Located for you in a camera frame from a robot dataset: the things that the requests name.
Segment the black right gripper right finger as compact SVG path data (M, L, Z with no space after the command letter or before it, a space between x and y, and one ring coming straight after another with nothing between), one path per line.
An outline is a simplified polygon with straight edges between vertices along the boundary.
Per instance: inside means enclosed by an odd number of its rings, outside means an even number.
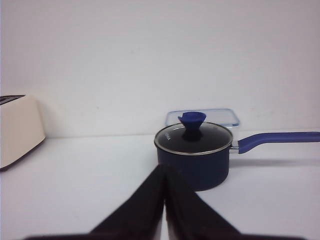
M298 236L242 233L205 203L183 177L168 165L165 208L170 240L301 240Z

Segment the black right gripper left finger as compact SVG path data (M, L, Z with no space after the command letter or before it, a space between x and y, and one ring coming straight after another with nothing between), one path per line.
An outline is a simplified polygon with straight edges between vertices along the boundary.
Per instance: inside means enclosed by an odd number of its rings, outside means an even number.
M159 240L167 168L158 165L112 214L83 234L29 236L28 240Z

